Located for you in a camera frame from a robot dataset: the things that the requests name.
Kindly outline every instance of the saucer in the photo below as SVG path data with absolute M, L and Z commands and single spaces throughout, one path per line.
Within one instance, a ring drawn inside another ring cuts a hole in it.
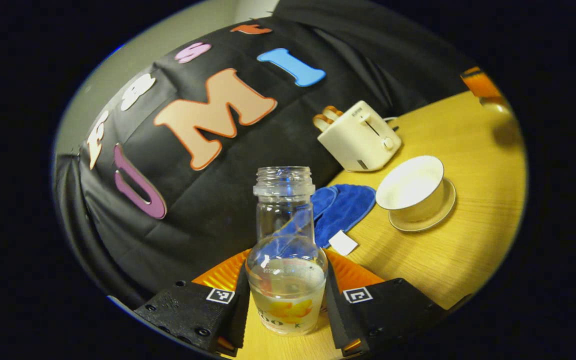
M 394 226 L 397 230 L 406 232 L 416 232 L 427 230 L 435 225 L 441 223 L 443 219 L 450 214 L 451 210 L 455 207 L 455 202 L 457 201 L 457 191 L 455 190 L 455 185 L 448 178 L 443 178 L 443 202 L 439 211 L 427 219 L 421 221 L 402 221 L 393 216 L 392 212 L 388 212 L 388 219 L 390 224 Z

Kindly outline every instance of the table surface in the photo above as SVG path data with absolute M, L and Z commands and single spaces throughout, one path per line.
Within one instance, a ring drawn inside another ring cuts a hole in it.
M 390 280 L 404 278 L 448 309 L 478 291 L 510 250 L 526 201 L 528 168 L 518 121 L 480 105 L 470 91 L 393 119 L 401 148 L 381 170 L 341 171 L 329 185 L 368 185 L 402 162 L 420 155 L 439 158 L 457 192 L 451 213 L 422 232 L 391 226 L 388 210 L 375 207 L 347 235 L 359 246 L 347 258 Z M 342 358 L 326 313 L 318 330 L 301 337 L 274 335 L 249 303 L 244 347 L 237 360 Z

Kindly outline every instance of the toaster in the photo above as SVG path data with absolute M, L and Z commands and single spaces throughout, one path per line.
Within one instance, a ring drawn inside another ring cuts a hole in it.
M 363 100 L 329 121 L 317 140 L 345 170 L 357 172 L 383 168 L 402 146 L 402 139 Z

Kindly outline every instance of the water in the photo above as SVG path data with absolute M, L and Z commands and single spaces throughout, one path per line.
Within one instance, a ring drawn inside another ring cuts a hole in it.
M 326 275 L 311 260 L 267 258 L 248 276 L 254 305 L 263 325 L 285 336 L 314 330 Z

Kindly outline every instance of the white card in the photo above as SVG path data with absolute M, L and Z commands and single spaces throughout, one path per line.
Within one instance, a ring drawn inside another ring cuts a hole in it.
M 350 239 L 343 230 L 339 230 L 328 242 L 334 250 L 343 256 L 349 255 L 359 245 L 355 240 Z

